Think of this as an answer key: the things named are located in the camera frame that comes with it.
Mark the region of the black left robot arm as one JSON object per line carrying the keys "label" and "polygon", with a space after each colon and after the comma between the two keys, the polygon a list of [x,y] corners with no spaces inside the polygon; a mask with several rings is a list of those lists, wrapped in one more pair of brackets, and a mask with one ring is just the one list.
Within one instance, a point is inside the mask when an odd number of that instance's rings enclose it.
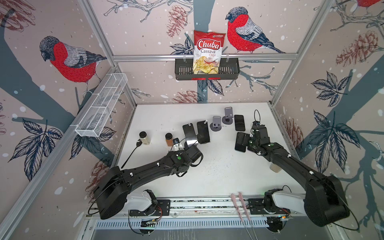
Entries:
{"label": "black left robot arm", "polygon": [[156,179],[177,175],[183,177],[190,167],[196,167],[204,155],[192,145],[186,150],[170,151],[161,159],[133,169],[110,168],[93,189],[94,203],[102,220],[119,213],[128,203],[127,197],[137,188]]}

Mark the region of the black smartphone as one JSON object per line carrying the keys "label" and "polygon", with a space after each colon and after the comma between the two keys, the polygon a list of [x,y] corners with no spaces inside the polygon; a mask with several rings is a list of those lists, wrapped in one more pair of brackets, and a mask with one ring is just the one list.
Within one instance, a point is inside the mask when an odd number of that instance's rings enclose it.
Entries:
{"label": "black smartphone", "polygon": [[237,132],[235,150],[245,153],[249,145],[250,135],[242,132]]}
{"label": "black smartphone", "polygon": [[244,132],[246,130],[245,119],[243,115],[234,115],[235,129],[238,132]]}

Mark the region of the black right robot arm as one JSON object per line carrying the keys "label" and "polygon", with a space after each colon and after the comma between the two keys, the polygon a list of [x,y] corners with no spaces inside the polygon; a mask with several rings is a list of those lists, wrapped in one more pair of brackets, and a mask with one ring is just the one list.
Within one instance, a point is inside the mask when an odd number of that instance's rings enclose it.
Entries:
{"label": "black right robot arm", "polygon": [[348,207],[341,181],[335,176],[325,176],[298,159],[278,143],[272,143],[265,125],[255,121],[246,142],[249,151],[264,157],[295,179],[305,190],[304,194],[273,189],[265,192],[264,209],[275,212],[288,209],[308,216],[317,226],[323,227],[348,218]]}

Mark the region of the grey phone stand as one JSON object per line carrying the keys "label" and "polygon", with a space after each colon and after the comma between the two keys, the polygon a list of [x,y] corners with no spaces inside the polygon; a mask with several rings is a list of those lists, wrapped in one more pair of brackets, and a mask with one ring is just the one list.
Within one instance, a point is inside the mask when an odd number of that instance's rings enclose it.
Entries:
{"label": "grey phone stand", "polygon": [[225,108],[225,115],[222,117],[222,123],[225,125],[231,125],[234,122],[234,114],[232,107]]}
{"label": "grey phone stand", "polygon": [[213,116],[210,128],[213,132],[218,132],[222,129],[222,118],[220,116]]}

